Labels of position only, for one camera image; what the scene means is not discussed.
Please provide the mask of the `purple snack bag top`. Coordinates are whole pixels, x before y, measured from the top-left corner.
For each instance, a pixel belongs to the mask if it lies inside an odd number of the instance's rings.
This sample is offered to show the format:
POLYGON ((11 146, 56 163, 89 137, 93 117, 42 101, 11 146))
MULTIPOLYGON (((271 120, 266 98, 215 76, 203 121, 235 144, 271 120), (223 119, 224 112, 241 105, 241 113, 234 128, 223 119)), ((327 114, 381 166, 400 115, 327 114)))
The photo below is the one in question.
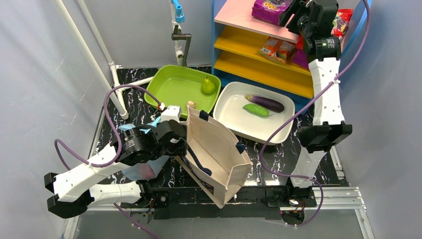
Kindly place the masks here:
POLYGON ((273 24, 279 24, 279 16, 291 5, 292 0, 256 0, 252 7, 252 17, 273 24))

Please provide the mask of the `light blue printed plastic bag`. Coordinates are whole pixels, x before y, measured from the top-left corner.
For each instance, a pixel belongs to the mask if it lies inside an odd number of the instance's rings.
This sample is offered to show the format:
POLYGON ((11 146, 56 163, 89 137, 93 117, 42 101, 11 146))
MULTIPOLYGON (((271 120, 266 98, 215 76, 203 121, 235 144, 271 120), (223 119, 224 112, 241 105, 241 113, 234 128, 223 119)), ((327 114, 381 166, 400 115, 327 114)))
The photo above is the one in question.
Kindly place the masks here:
MULTIPOLYGON (((153 122, 148 123, 147 125, 151 125, 156 127, 158 123, 161 122, 161 117, 158 117, 153 122)), ((123 124, 118 127, 120 130, 128 130, 134 128, 135 125, 123 124)), ((151 180, 156 178, 170 156, 163 155, 156 160, 150 160, 146 163, 137 163, 130 168, 122 170, 123 175, 128 178, 129 180, 136 181, 136 180, 151 180)))

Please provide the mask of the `cream canvas tote bag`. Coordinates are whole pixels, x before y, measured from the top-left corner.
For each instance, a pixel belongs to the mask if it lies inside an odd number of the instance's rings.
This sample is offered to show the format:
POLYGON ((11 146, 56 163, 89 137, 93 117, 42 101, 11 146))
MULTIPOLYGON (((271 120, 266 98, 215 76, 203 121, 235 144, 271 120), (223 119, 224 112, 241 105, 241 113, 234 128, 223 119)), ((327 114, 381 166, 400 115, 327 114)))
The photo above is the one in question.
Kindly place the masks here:
POLYGON ((222 209, 244 186, 251 171, 245 147, 223 124, 205 111, 187 108, 187 144, 192 150, 177 162, 222 209))

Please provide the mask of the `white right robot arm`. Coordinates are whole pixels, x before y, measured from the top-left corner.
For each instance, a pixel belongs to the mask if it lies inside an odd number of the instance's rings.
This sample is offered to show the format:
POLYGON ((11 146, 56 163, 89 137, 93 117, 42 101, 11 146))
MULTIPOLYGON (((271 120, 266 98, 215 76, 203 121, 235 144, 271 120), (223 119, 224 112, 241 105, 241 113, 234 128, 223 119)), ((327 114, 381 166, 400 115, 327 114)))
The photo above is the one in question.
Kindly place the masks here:
POLYGON ((331 33, 337 12, 335 0, 295 0, 279 17, 280 26, 303 40, 314 89, 313 124, 300 129, 301 153, 289 177, 295 189, 311 187, 322 158, 352 133, 340 106, 341 40, 331 33))

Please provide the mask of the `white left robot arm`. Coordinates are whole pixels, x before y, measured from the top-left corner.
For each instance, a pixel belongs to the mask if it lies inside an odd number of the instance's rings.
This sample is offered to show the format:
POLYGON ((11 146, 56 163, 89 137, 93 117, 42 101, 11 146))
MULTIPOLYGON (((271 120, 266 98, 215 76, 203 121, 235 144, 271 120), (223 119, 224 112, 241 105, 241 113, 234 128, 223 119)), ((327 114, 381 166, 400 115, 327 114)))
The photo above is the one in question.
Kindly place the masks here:
POLYGON ((53 193, 47 199, 49 212, 72 218, 87 209, 113 203, 140 204, 157 195, 146 180, 103 185, 108 176, 137 164, 158 161, 164 156, 185 156, 187 126, 179 121, 179 106, 169 106, 155 124, 140 124, 118 134, 101 151, 75 168, 44 176, 45 188, 53 193))

